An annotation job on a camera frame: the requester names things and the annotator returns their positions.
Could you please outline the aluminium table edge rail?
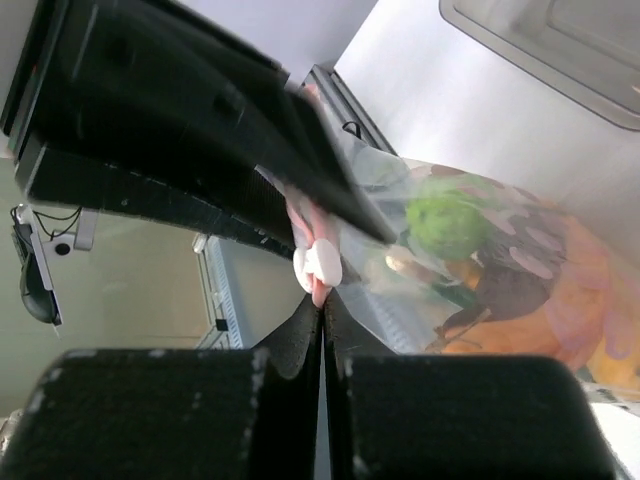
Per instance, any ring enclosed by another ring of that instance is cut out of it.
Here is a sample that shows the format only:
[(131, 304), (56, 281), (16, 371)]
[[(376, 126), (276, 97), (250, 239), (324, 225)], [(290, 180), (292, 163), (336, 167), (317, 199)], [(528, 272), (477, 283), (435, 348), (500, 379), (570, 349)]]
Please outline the aluminium table edge rail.
[(372, 147), (389, 154), (396, 154), (394, 148), (336, 72), (314, 65), (303, 84), (314, 85), (318, 89), (320, 97), (338, 118), (345, 131)]

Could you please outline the red yellow mango slice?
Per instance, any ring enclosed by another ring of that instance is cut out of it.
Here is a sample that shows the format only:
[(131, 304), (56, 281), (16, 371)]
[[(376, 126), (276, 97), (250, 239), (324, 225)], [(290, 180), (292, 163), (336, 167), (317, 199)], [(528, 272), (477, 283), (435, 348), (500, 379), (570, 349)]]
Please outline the red yellow mango slice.
[(638, 272), (568, 214), (479, 203), (490, 231), (477, 251), (457, 261), (427, 251), (477, 297), (436, 327), (429, 350), (546, 355), (596, 383), (638, 389)]

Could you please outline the green onion stalks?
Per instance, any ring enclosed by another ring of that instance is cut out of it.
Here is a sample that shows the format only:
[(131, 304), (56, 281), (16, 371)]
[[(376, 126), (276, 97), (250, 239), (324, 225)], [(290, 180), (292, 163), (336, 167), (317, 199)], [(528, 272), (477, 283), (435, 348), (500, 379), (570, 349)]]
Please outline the green onion stalks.
[(475, 292), (457, 279), (439, 275), (432, 284), (432, 289), (444, 299), (461, 309), (469, 308), (477, 303)]

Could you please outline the clear zip top bag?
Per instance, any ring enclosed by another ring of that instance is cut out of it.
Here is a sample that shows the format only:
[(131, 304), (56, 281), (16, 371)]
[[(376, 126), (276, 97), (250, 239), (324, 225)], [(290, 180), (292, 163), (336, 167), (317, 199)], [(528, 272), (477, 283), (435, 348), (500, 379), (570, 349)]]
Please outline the clear zip top bag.
[(399, 353), (545, 355), (638, 396), (637, 270), (557, 205), (383, 152), (349, 132), (317, 87), (301, 96), (394, 233), (376, 241), (281, 185), (294, 272), (315, 304), (338, 294)]

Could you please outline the clear plastic food bin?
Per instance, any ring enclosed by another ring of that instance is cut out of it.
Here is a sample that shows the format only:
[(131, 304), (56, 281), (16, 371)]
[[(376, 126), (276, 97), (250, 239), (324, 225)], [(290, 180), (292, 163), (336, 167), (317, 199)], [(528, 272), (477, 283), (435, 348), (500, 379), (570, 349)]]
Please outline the clear plastic food bin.
[(441, 1), (494, 53), (620, 128), (639, 130), (637, 1)]

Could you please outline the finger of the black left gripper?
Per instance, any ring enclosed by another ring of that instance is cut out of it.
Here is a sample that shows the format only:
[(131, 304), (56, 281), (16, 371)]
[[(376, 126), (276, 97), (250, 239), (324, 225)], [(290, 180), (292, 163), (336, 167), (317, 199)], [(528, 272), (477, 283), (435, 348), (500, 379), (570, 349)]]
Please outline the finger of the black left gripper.
[(259, 248), (290, 260), (294, 240), (282, 195), (257, 171), (220, 186), (192, 189), (47, 144), (28, 147), (14, 161), (15, 181), (29, 200), (84, 207), (184, 228)]
[(32, 135), (179, 186), (255, 170), (382, 242), (318, 114), (281, 74), (147, 1), (60, 1)]

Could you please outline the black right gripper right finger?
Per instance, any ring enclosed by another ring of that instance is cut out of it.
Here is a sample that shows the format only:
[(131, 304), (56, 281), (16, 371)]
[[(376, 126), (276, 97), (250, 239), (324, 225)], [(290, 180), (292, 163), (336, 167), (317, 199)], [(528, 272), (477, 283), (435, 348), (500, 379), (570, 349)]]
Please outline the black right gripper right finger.
[(574, 375), (531, 355), (398, 355), (324, 308), (336, 479), (613, 479)]

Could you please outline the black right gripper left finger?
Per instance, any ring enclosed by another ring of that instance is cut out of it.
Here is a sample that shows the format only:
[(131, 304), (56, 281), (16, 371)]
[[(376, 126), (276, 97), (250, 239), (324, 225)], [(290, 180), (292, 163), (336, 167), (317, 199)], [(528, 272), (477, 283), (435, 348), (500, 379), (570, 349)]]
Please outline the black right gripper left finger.
[(310, 300), (256, 346), (85, 349), (35, 385), (5, 479), (309, 479), (321, 318)]

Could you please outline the green lime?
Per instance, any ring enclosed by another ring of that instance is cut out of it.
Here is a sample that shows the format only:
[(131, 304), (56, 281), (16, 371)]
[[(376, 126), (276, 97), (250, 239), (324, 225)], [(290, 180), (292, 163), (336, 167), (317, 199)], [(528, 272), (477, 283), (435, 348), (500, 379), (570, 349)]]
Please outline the green lime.
[(489, 235), (481, 206), (461, 191), (414, 198), (406, 208), (410, 235), (421, 248), (443, 260), (466, 259)]

